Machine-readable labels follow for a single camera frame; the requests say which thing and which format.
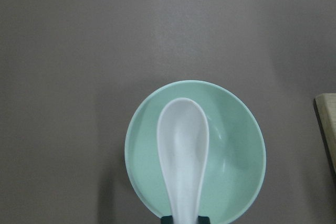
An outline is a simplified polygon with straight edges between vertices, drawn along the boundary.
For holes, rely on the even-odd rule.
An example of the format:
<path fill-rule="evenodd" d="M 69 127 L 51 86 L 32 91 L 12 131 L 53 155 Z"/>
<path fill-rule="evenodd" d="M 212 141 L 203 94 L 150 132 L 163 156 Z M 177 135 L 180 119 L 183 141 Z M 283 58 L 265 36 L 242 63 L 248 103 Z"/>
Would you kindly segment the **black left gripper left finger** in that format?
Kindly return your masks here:
<path fill-rule="evenodd" d="M 160 224 L 173 224 L 173 216 L 163 216 L 160 218 Z"/>

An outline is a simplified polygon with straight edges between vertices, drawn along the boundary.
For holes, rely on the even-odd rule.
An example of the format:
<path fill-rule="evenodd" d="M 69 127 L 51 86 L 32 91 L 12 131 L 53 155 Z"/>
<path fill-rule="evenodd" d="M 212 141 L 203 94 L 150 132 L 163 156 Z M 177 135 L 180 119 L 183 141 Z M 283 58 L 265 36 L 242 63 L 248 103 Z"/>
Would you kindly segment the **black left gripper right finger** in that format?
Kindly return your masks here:
<path fill-rule="evenodd" d="M 210 218 L 208 216 L 198 216 L 197 223 L 198 224 L 210 224 Z"/>

